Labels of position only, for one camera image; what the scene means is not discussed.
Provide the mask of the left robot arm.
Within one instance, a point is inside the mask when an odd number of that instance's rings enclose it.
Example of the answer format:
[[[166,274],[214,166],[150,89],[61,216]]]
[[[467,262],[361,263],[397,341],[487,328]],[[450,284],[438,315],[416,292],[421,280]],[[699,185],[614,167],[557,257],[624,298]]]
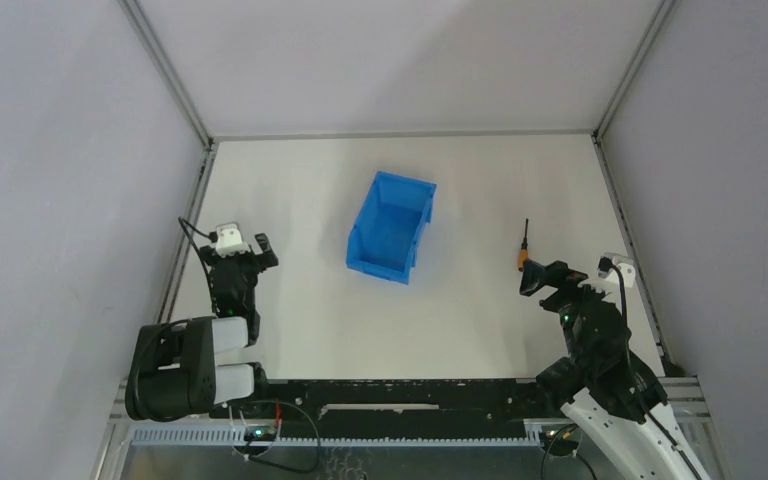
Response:
[[[258,252],[231,229],[200,248],[212,314],[140,329],[124,396],[131,419],[171,422],[231,401],[250,417],[270,409],[273,392],[258,363],[217,361],[221,353],[254,346],[260,336],[255,288],[279,260],[266,234],[255,240]]]

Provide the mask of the orange black screwdriver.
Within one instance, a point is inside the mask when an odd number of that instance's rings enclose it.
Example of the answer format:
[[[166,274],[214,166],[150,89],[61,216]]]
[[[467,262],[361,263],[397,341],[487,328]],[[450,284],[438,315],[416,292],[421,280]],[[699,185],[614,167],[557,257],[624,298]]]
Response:
[[[526,263],[529,261],[529,250],[528,250],[529,224],[530,224],[530,219],[527,218],[525,220],[523,238],[522,238],[520,251],[517,259],[517,267],[520,273],[522,273],[526,269]]]

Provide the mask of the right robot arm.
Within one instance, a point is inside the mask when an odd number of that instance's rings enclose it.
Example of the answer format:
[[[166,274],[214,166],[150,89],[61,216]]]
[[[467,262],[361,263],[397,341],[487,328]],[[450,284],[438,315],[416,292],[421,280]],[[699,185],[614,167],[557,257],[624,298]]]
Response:
[[[626,479],[707,479],[651,368],[633,353],[628,293],[636,269],[606,253],[590,276],[563,261],[519,262],[519,292],[551,294],[540,307],[557,315],[567,353],[536,377],[539,406],[565,415]]]

